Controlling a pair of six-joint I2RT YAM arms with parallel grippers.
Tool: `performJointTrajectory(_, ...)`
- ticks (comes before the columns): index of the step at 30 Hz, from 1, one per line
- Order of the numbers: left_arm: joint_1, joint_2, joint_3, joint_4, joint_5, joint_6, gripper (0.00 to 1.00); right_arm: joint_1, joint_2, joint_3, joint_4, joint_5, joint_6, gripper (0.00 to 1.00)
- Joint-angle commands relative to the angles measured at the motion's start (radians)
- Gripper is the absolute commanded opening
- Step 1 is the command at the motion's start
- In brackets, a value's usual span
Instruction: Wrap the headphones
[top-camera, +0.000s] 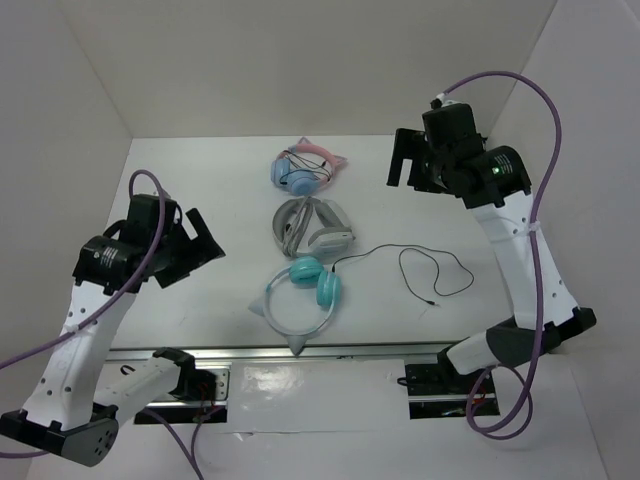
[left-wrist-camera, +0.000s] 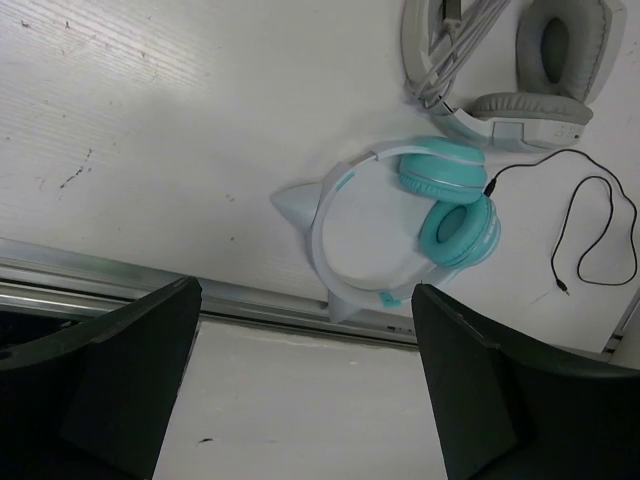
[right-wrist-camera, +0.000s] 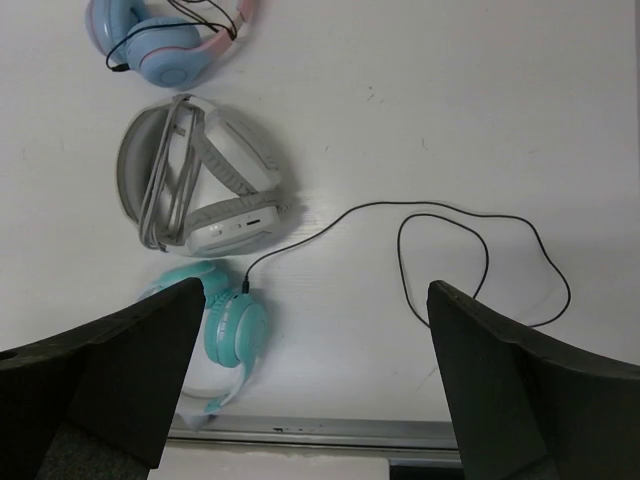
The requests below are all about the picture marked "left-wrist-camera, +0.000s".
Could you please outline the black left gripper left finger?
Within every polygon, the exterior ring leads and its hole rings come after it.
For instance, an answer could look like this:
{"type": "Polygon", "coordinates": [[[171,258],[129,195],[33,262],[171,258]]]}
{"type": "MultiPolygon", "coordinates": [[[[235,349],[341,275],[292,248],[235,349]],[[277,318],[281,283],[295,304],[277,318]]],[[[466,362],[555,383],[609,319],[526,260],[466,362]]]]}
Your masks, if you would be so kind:
{"type": "Polygon", "coordinates": [[[149,479],[199,329],[186,277],[104,315],[1,315],[1,475],[149,479]]]}

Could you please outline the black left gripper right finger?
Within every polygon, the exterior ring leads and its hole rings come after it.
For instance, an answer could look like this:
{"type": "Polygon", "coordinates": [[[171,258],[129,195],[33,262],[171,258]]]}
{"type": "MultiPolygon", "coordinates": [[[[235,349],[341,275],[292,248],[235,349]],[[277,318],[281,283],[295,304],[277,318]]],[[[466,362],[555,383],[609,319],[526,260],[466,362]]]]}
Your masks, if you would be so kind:
{"type": "Polygon", "coordinates": [[[411,307],[449,478],[638,477],[637,370],[548,345],[431,285],[411,307]]]}

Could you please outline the teal cat-ear headphones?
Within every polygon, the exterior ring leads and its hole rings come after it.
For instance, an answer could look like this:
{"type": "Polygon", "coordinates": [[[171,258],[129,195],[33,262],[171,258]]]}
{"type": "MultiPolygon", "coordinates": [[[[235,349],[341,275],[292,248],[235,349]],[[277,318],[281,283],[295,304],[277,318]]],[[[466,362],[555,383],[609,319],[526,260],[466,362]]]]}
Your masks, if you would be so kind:
{"type": "Polygon", "coordinates": [[[482,150],[416,137],[379,143],[271,202],[302,234],[340,323],[403,307],[416,285],[443,285],[486,260],[501,235],[487,182],[482,150]]]}

